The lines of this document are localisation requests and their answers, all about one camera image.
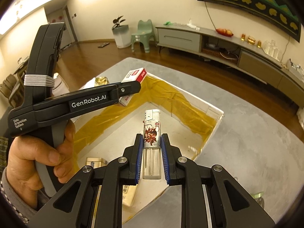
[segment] green object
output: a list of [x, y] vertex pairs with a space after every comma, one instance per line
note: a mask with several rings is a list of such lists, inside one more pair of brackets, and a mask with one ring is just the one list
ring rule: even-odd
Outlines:
[[137, 32], [131, 35], [132, 52], [134, 52], [134, 42], [140, 42], [145, 47], [145, 53], [149, 53], [149, 40], [151, 37], [153, 37], [156, 42], [152, 21], [148, 20], [145, 22], [140, 20], [137, 25]]
[[251, 194], [253, 199], [259, 199], [263, 196], [264, 192], [256, 193], [256, 194]]

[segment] ceiling light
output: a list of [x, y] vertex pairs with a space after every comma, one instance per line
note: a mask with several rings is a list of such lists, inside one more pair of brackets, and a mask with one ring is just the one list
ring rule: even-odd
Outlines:
[[11, 6], [0, 20], [0, 34], [6, 33], [19, 19], [51, 0], [20, 0]]

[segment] sleeve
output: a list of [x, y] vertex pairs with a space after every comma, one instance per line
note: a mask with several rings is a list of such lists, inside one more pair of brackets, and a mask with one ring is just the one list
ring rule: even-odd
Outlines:
[[25, 224], [27, 224], [27, 222], [37, 213], [37, 210], [39, 210], [49, 200], [49, 198], [44, 195], [42, 191], [38, 191], [37, 210], [32, 209], [30, 206], [28, 206], [21, 200], [21, 198], [15, 193], [13, 188], [10, 186], [6, 178], [6, 168], [4, 169], [2, 174], [0, 187], [1, 193], [8, 202], [8, 204], [12, 207], [16, 215]]

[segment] gray cabinet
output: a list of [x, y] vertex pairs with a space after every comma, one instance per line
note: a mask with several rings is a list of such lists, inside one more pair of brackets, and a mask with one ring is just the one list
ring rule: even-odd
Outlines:
[[278, 87], [283, 76], [280, 70], [244, 50], [241, 51], [238, 67], [269, 83], [275, 88]]
[[288, 77], [283, 76], [278, 89], [294, 101], [299, 107], [304, 107], [304, 91], [294, 81]]
[[200, 34], [159, 28], [158, 38], [161, 45], [170, 45], [181, 49], [200, 52]]

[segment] red bowl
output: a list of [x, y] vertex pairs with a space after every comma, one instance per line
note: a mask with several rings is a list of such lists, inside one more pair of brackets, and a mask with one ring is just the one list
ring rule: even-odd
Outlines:
[[223, 33], [219, 29], [216, 29], [216, 31], [217, 31], [218, 34], [221, 34], [221, 35], [226, 36], [226, 37], [232, 37], [233, 36], [233, 34], [229, 35], [227, 33]]

